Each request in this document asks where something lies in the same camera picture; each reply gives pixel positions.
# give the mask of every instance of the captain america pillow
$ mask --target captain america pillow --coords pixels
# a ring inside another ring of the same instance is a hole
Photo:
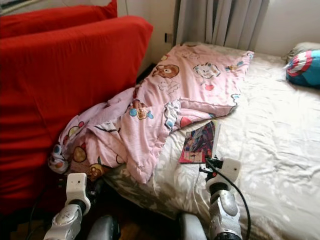
[[[320,50],[296,55],[287,65],[286,79],[296,85],[320,89]]]

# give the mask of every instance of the pink blanket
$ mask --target pink blanket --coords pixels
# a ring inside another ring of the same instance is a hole
[[[95,180],[126,163],[132,177],[146,183],[170,132],[237,106],[253,56],[175,46],[141,84],[75,116],[53,149],[50,168]]]

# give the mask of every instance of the red cushion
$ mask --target red cushion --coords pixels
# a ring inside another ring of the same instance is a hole
[[[117,0],[107,6],[59,7],[2,16],[0,38],[65,29],[116,17]]]
[[[0,39],[1,213],[32,206],[72,117],[135,85],[152,29],[126,16]]]

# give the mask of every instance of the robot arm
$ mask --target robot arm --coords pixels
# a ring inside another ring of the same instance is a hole
[[[66,183],[65,207],[54,216],[52,226],[44,240],[73,240],[81,229],[83,215],[90,210],[91,203],[86,195],[87,175],[71,173]]]
[[[81,229],[82,217],[86,215],[91,204],[102,191],[104,181],[99,179],[93,189],[87,192],[87,175],[71,173],[66,184],[65,207],[52,220],[52,226],[44,240],[74,240]],[[100,217],[93,224],[88,240],[116,240],[120,237],[117,221],[109,215]]]
[[[207,173],[206,189],[211,194],[210,216],[211,223],[209,236],[212,240],[242,240],[241,227],[239,224],[240,210],[237,206],[234,194],[230,191],[230,183],[212,169],[221,168],[219,171],[231,182],[234,182],[240,172],[239,161],[224,159],[223,161],[213,158],[208,168],[201,167],[201,172]]]

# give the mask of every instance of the cartoon character print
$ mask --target cartoon character print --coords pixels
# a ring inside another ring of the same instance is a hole
[[[142,83],[143,83],[143,80],[134,87],[134,91],[133,91],[133,94],[132,94],[132,97],[133,97],[134,99],[137,97],[139,88],[141,88]]]
[[[225,70],[229,73],[232,73],[235,77],[238,77],[238,70],[241,66],[244,65],[243,61],[238,62],[236,65],[230,65],[225,68]]]
[[[204,79],[211,79],[220,75],[218,67],[210,62],[202,65],[198,64],[193,70]]]
[[[286,72],[290,77],[297,77],[306,72],[312,62],[313,58],[311,50],[301,52],[289,62]]]
[[[198,44],[196,44],[196,43],[186,43],[185,45],[187,47],[189,47],[189,48],[192,48],[192,47],[196,47]]]
[[[186,59],[192,59],[192,60],[197,60],[200,58],[199,54],[188,51],[188,50],[184,50],[181,53],[181,56],[186,58]]]
[[[208,113],[211,118],[216,118],[217,116],[213,113]]]
[[[62,144],[66,145],[68,139],[75,134],[81,127],[83,127],[85,125],[85,123],[83,121],[78,123],[78,126],[73,126],[69,129],[69,132],[67,135],[64,136]]]
[[[167,60],[169,57],[170,57],[169,54],[163,55],[162,58],[161,58],[161,60],[160,60],[160,62]]]
[[[115,157],[115,161],[117,164],[121,165],[123,163],[125,163],[125,161],[117,154]]]
[[[202,77],[200,86],[205,84],[204,89],[207,91],[212,91],[215,88],[215,86],[208,81],[213,80],[215,77],[220,75],[221,72],[216,65],[207,62],[206,64],[202,65],[198,64],[193,68],[193,70]]]
[[[73,150],[72,159],[77,163],[82,163],[87,159],[86,144],[83,143],[81,146],[76,146]]]
[[[172,102],[168,102],[165,106],[164,106],[165,110],[164,110],[164,117],[165,117],[165,123],[164,125],[170,130],[170,132],[172,131],[175,122],[177,120],[177,117],[179,115],[180,112],[180,108],[181,108],[181,104],[179,100],[175,100]]]
[[[67,171],[69,163],[65,160],[62,154],[62,147],[56,144],[49,158],[47,159],[48,166],[51,170],[58,174],[63,174]]]
[[[90,173],[88,174],[88,178],[91,181],[95,181],[98,178],[100,178],[102,175],[107,173],[110,169],[112,169],[109,166],[102,165],[100,156],[97,159],[98,163],[92,164],[90,166]]]
[[[129,110],[129,115],[131,117],[137,116],[139,120],[150,118],[153,119],[154,116],[152,115],[151,111],[147,111],[146,105],[141,103],[140,100],[135,99],[132,102],[132,108]]]
[[[248,52],[246,55],[250,58],[250,61],[254,58],[254,54],[252,52]]]
[[[164,80],[158,84],[158,88],[160,91],[165,91],[166,94],[170,95],[180,88],[180,84],[174,80]]]
[[[181,120],[180,120],[180,127],[181,128],[184,128],[185,126],[188,126],[190,124],[192,124],[192,121],[189,118],[187,118],[185,116],[183,116],[181,118]]]
[[[234,106],[231,108],[230,113],[235,110],[235,108],[238,106],[238,101],[240,98],[240,94],[232,94],[231,95],[232,101],[234,103]]]
[[[100,131],[112,133],[112,132],[118,132],[120,130],[117,130],[115,125],[111,121],[106,121],[101,124],[97,124],[94,126],[96,129],[99,129]]]
[[[152,73],[152,77],[159,75],[162,78],[172,79],[179,73],[179,67],[173,64],[158,65]]]

